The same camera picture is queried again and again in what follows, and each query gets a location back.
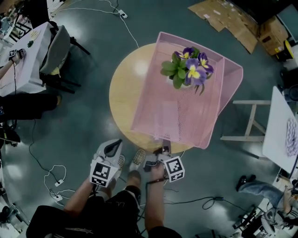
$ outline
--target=potted plant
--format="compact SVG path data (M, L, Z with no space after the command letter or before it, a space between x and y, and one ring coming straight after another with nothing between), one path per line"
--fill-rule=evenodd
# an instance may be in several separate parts
M175 89L193 86L196 93L202 86L200 95L205 89L205 81L214 72L207 55L195 47L187 47L182 52L175 51L172 61L164 61L162 67L161 74L168 76Z

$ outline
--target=jeans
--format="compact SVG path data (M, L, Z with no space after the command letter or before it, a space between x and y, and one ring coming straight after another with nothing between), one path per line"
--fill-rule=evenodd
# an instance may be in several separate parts
M269 199L274 208L282 208L283 192L268 183L255 180L253 182L243 184L238 191L261 195L262 197Z

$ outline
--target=flower pot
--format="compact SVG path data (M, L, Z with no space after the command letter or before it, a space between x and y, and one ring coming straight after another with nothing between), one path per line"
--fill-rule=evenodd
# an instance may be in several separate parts
M166 82L167 82L167 84L171 84L171 85L173 85L173 80L171 80L171 79L169 78L169 76L167 76ZM191 87L191 86L192 86L192 85L188 85L188 86L186 86L186 85L182 84L182 85L181 85L181 88L189 88L189 87Z

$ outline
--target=gray chair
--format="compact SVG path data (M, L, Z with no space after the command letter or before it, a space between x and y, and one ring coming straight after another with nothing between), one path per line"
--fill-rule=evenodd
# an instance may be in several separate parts
M47 86L68 93L74 93L73 90L63 86L62 82L77 87L80 87L80 84L60 78L59 75L50 75L50 73L57 67L59 68L59 70L62 68L69 54L70 44L74 44L78 46L80 49L82 49L83 47L79 45L73 37L69 36L64 26L59 26L58 29L58 31L56 31L54 28L51 29L51 32L54 35L54 39L50 44L47 55L40 68L40 79Z

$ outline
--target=white table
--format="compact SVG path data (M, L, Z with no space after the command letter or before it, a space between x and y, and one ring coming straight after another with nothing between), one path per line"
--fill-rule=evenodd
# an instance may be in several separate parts
M25 58L15 67L18 92L38 93L46 89L40 80L39 69L50 45L50 28L52 28L52 26L47 22L35 28L34 30L40 31L40 33L30 48L28 48L27 44L31 40L31 34L27 33L11 48L3 51L0 66L4 66L8 62L9 51L22 48L26 51ZM3 97L13 92L14 67L11 66L0 80L0 96Z
M296 165L296 155L288 157L285 149L285 138L287 134L287 121L295 116L289 105L277 87L273 87L271 101L264 100L240 100L233 101L233 104L252 105L251 115L244 136L222 136L221 140L262 142L261 158L268 158L288 173L292 173ZM267 128L264 129L255 121L257 106L270 106L270 113ZM255 126L263 135L251 136L251 128Z

